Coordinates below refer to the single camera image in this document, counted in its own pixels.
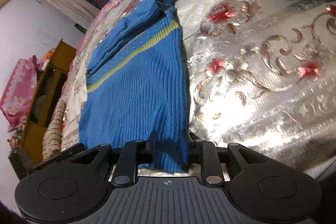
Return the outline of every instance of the pink cloth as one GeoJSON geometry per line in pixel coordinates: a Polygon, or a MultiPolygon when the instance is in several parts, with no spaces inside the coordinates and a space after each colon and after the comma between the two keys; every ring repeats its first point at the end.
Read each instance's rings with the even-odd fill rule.
{"type": "Polygon", "coordinates": [[[76,55],[79,55],[79,53],[81,52],[82,47],[84,46],[84,41],[85,41],[85,36],[83,36],[82,40],[80,41],[80,43],[78,44],[77,50],[76,50],[76,55]]]}
{"type": "Polygon", "coordinates": [[[36,90],[36,69],[40,70],[36,56],[28,60],[19,59],[0,100],[0,109],[9,122],[8,131],[20,128],[36,90]]]}

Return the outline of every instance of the knit fabric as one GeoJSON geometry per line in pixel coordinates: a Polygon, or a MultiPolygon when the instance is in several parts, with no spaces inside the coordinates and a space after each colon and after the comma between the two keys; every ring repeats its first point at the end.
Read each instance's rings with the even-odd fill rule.
{"type": "Polygon", "coordinates": [[[174,0],[142,0],[94,50],[87,69],[87,102],[80,142],[122,147],[159,133],[154,167],[181,169],[179,131],[186,129],[181,29],[174,0]]]}

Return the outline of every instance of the floral bedspread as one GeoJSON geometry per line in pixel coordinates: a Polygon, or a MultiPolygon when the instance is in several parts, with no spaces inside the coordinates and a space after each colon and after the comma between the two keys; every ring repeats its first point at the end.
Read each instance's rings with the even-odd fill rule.
{"type": "MultiPolygon", "coordinates": [[[[112,0],[90,26],[64,93],[62,149],[78,142],[92,50],[141,0],[112,0]]],[[[334,0],[177,0],[188,75],[189,130],[237,142],[299,170],[336,148],[334,0]]]]}

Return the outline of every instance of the wall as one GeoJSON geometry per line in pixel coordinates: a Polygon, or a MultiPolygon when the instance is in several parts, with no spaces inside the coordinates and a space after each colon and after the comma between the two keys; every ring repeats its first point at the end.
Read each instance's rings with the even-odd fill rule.
{"type": "MultiPolygon", "coordinates": [[[[76,47],[83,34],[74,22],[44,0],[11,0],[0,9],[0,95],[20,58],[42,58],[63,40],[76,47]]],[[[8,122],[0,113],[0,200],[18,212],[14,190],[18,179],[8,160],[8,122]]]]}

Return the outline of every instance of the orange object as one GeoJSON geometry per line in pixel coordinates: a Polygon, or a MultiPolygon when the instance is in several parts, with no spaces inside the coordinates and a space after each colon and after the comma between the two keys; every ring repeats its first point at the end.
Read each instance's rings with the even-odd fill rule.
{"type": "Polygon", "coordinates": [[[41,62],[44,63],[47,59],[50,59],[50,57],[54,54],[54,50],[49,50],[42,58],[41,62]]]}

